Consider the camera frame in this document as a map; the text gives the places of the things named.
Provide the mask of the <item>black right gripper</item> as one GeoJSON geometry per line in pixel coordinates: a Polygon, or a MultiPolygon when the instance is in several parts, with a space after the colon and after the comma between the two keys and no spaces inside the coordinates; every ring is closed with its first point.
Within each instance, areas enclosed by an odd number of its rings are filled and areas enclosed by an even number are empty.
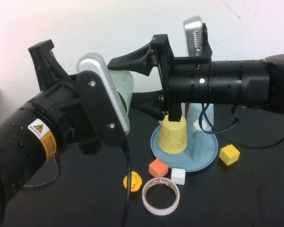
{"type": "Polygon", "coordinates": [[[152,68],[157,67],[162,89],[151,92],[135,92],[132,95],[131,108],[142,111],[155,120],[165,117],[164,106],[170,121],[179,122],[181,104],[194,101],[194,88],[198,66],[211,61],[211,48],[208,35],[202,35],[203,56],[175,57],[168,35],[154,35],[150,44],[123,56],[112,58],[108,64],[110,70],[134,71],[149,76],[152,68]]]}

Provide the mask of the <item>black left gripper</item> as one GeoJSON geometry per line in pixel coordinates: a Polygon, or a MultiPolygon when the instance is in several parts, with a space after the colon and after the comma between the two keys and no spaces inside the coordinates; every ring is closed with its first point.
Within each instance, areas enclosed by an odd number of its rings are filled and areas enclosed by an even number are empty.
{"type": "Polygon", "coordinates": [[[77,145],[84,154],[96,154],[102,143],[94,132],[82,104],[77,75],[68,75],[56,60],[51,39],[28,49],[35,68],[40,93],[35,107],[53,122],[59,132],[59,152],[77,145]]]}

